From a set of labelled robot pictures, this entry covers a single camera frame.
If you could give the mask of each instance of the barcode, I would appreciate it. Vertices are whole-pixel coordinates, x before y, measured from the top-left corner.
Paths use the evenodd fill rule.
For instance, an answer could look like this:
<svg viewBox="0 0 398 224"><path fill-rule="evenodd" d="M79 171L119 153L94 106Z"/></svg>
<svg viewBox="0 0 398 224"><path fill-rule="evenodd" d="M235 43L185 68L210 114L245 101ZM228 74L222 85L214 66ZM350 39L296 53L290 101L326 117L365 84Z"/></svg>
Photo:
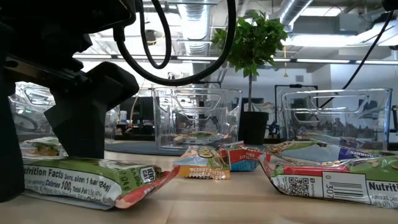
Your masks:
<svg viewBox="0 0 398 224"><path fill-rule="evenodd" d="M370 203L363 174L324 172L323 196L329 199Z"/></svg>
<svg viewBox="0 0 398 224"><path fill-rule="evenodd" d="M289 177L289 195L309 197L308 181L308 178Z"/></svg>

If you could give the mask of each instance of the ceiling pipe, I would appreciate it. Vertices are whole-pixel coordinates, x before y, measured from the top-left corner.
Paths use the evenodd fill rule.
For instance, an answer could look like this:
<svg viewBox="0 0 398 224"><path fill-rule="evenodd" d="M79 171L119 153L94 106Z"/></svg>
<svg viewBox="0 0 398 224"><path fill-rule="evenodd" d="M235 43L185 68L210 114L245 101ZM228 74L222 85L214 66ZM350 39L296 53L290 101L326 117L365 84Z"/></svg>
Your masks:
<svg viewBox="0 0 398 224"><path fill-rule="evenodd" d="M269 18L280 18L280 23L285 25L285 31L292 32L294 22L312 1L313 0L284 0L280 5L279 11L271 14Z"/></svg>

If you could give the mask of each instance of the desk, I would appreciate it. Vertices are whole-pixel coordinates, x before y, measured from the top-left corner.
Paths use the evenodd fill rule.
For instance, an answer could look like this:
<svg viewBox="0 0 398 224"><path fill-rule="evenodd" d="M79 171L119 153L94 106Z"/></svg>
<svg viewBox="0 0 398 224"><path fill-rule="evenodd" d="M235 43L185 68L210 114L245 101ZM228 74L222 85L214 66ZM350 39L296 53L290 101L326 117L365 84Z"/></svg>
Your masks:
<svg viewBox="0 0 398 224"><path fill-rule="evenodd" d="M106 152L105 158L171 169L177 157ZM398 210L289 197L278 193L261 167L231 180L176 177L128 210L92 210L20 196L0 204L4 224L396 223Z"/></svg>

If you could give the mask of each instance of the green leaves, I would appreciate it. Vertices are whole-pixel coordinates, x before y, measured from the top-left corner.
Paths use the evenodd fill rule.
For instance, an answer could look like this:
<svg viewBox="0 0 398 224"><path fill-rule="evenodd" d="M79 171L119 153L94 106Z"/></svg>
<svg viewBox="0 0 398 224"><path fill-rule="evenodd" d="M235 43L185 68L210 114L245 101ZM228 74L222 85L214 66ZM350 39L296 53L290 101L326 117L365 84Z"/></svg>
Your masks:
<svg viewBox="0 0 398 224"><path fill-rule="evenodd" d="M250 73L259 75L258 65L275 65L271 56L276 54L276 50L283 50L284 46L280 41L286 40L287 33L279 19L267 21L255 12L251 13L252 24L245 19L248 18L238 18L234 45L228 61L235 67L235 72L243 69L243 76L247 77ZM212 43L222 49L226 34L223 29L216 29Z"/></svg>

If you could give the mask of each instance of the ceiling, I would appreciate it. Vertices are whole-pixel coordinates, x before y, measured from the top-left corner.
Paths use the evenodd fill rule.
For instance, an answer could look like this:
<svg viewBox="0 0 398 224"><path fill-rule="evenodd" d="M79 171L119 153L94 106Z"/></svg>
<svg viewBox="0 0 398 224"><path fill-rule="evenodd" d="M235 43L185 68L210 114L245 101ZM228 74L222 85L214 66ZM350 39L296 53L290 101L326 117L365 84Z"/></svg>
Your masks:
<svg viewBox="0 0 398 224"><path fill-rule="evenodd" d="M184 8L182 8L183 6L200 6L204 2L206 5L201 7L201 10L208 10L208 12L207 14L202 14L201 18L196 18L196 23L184 16L184 12L182 11L184 10ZM248 11L257 11L263 13L265 16L273 16L277 14L282 3L281 0L242 0L239 2L236 0L236 2L238 4L238 16L244 16ZM210 40L216 28L223 28L226 25L228 14L225 0L170 0L161 1L161 4L165 7L166 17L172 33L172 55L217 57L220 54L220 52L210 49ZM150 1L144 1L144 5L144 10L146 12L146 29L155 30L155 36L157 38L155 45L149 47L150 52L152 55L159 55L159 59L161 59L165 52L162 26L152 3ZM365 34L367 30L373 28L374 23L372 21L381 15L380 8L380 0L314 0L294 23L293 32L289 34L292 41L285 44L285 52L278 52L276 57L360 60L368 50L372 39L367 39L366 42L361 39L359 43L356 43L355 41L357 41L358 38L354 38L357 37L358 34ZM192 35L200 34L199 32L203 32L203 29L206 31L203 33L202 38L200 40L193 40ZM139 16L137 15L137 21L126 28L126 45L132 55L135 55L137 58L145 58L139 30ZM391 28L389 32L391 37L395 37L398 34L398 29L395 30L395 28ZM333 35L333 39L337 36L344 36L347 37L346 40L350 41L350 43L355 43L349 44L349 47L339 45L329 47L330 45L325 44L326 36L329 35ZM111 30L91 34L90 36L93 41L93 46L86 52L83 52L83 54L86 54L86 58L77 56L80 60L101 60L99 57L92 57L90 55L119 55L119 50L113 42ZM301 41L301 43L297 44L294 40L298 40L299 38L303 39L304 42ZM318 42L318 40L320 43L317 47L308 46L308 43L311 45L314 42ZM197 49L200 49L199 53L192 51ZM390 54L391 51L388 46L378 46L371 54L370 59L383 59ZM172 63L182 62L182 60L178 60L176 57L174 57L174 59ZM121 58L117 57L113 57L113 60L123 61ZM277 64L277 66L284 67L284 63ZM310 63L295 63L289 65L289 68L306 68L307 70L316 67L317 65Z"/></svg>

